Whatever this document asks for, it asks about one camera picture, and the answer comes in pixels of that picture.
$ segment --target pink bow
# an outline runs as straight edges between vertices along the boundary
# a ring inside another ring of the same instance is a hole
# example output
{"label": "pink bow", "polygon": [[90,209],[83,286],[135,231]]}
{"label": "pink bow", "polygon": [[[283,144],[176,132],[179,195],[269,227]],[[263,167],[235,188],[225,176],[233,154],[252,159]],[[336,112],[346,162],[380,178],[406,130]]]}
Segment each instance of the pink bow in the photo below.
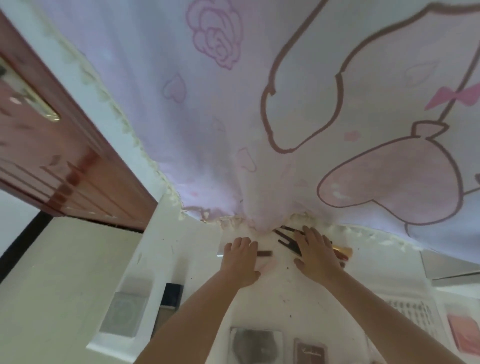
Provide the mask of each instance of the pink bow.
{"label": "pink bow", "polygon": [[460,101],[464,105],[473,106],[477,103],[479,98],[480,83],[473,85],[472,87],[466,88],[465,90],[460,92],[452,91],[452,89],[450,89],[449,87],[440,87],[435,96],[430,100],[427,106],[425,106],[425,111],[433,109],[438,105],[455,99]]}

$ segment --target wooden door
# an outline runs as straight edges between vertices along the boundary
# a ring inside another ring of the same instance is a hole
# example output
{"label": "wooden door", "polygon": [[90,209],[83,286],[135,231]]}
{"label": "wooden door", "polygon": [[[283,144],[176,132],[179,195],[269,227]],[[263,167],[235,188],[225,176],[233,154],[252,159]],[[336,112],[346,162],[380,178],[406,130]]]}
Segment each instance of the wooden door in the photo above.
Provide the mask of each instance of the wooden door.
{"label": "wooden door", "polygon": [[156,201],[3,14],[0,57],[0,187],[56,216],[144,230]]}

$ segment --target floor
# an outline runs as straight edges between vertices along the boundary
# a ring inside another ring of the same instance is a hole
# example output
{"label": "floor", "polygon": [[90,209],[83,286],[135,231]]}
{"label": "floor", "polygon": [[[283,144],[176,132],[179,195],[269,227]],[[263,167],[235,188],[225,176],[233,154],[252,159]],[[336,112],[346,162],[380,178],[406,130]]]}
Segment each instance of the floor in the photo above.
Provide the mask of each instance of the floor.
{"label": "floor", "polygon": [[53,219],[0,285],[2,363],[122,363],[85,347],[141,237]]}

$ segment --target person's left hand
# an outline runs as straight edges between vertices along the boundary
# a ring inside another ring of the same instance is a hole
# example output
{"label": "person's left hand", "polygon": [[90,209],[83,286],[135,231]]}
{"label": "person's left hand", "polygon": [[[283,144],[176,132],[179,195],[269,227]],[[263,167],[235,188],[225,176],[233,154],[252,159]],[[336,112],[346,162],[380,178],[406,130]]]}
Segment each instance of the person's left hand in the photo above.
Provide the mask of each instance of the person's left hand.
{"label": "person's left hand", "polygon": [[236,238],[225,245],[220,273],[237,285],[238,289],[254,284],[260,278],[255,271],[258,242],[250,238]]}

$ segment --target hand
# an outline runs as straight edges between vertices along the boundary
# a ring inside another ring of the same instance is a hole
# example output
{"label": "hand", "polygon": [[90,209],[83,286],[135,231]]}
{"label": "hand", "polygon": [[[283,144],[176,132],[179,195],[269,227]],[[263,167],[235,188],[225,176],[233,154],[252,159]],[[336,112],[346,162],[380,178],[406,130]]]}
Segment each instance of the hand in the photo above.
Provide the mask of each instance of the hand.
{"label": "hand", "polygon": [[304,276],[326,286],[343,271],[340,261],[332,248],[332,242],[316,229],[303,227],[305,236],[295,232],[303,261],[295,259],[294,263]]}
{"label": "hand", "polygon": [[258,242],[250,238],[236,238],[225,245],[220,273],[237,285],[238,289],[254,284],[260,272],[254,271],[257,261]]}

